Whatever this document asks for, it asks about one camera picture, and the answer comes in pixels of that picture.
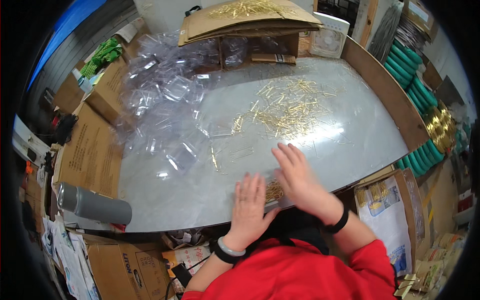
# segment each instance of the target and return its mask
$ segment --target wooden frame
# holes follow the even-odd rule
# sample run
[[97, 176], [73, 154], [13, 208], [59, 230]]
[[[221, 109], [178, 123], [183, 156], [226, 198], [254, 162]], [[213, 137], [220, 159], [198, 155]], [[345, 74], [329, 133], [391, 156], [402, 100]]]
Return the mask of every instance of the wooden frame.
[[365, 21], [365, 26], [360, 38], [360, 46], [364, 47], [367, 45], [370, 32], [372, 31], [373, 21], [375, 19], [375, 14], [377, 13], [378, 0], [370, 0], [368, 3], [367, 10], [367, 20]]

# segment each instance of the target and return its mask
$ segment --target teal bundle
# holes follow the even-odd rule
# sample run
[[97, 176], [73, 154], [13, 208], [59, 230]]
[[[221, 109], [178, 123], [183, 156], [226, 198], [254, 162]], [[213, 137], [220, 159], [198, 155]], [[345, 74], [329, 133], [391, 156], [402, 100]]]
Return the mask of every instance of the teal bundle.
[[425, 174], [431, 167], [441, 162], [444, 154], [440, 153], [429, 139], [425, 144], [413, 151], [406, 157], [397, 161], [396, 167], [400, 169], [410, 168], [415, 177]]
[[416, 75], [413, 77], [406, 92], [420, 114], [425, 114], [429, 108], [438, 106], [437, 98], [421, 83]]
[[403, 89], [412, 82], [415, 72], [422, 63], [421, 57], [412, 49], [402, 46], [394, 39], [384, 67]]

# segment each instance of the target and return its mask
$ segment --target printed label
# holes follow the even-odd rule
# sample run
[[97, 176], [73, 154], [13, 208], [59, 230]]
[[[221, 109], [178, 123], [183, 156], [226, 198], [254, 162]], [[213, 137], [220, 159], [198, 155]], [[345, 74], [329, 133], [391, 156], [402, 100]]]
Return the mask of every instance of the printed label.
[[285, 56], [283, 56], [283, 54], [275, 54], [275, 61], [276, 62], [285, 62]]
[[411, 10], [414, 14], [419, 16], [422, 20], [425, 21], [425, 23], [428, 22], [428, 14], [424, 12], [420, 7], [417, 5], [413, 4], [412, 2], [408, 3], [408, 9]]

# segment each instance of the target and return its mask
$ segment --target wooden board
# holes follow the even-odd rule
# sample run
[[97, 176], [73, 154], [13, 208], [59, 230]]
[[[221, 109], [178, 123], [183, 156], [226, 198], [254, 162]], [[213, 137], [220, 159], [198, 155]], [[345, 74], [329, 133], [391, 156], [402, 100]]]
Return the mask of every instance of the wooden board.
[[367, 10], [367, 20], [365, 20], [365, 26], [360, 38], [360, 45], [365, 47], [367, 45], [370, 32], [372, 31], [373, 21], [375, 19], [375, 14], [377, 13], [378, 0], [370, 0], [368, 3]]
[[348, 36], [341, 58], [360, 74], [378, 96], [400, 130], [409, 152], [427, 142], [430, 137], [425, 123], [407, 94], [369, 52]]

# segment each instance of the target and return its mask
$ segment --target black cable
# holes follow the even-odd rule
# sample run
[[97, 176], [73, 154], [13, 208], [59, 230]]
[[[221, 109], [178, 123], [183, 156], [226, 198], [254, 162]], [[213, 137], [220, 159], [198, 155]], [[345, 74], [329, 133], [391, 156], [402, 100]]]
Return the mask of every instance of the black cable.
[[[205, 257], [204, 259], [202, 259], [201, 261], [197, 262], [196, 264], [194, 264], [193, 266], [191, 266], [190, 268], [187, 269], [187, 271], [189, 271], [190, 269], [192, 268], [195, 268], [196, 266], [198, 266], [199, 264], [203, 263], [204, 261], [207, 260], [207, 258], [209, 258], [210, 256], [207, 256]], [[168, 291], [170, 290], [170, 286], [172, 285], [173, 281], [177, 279], [176, 277], [173, 277], [170, 282], [167, 284], [167, 292], [165, 293], [165, 300], [168, 300]]]

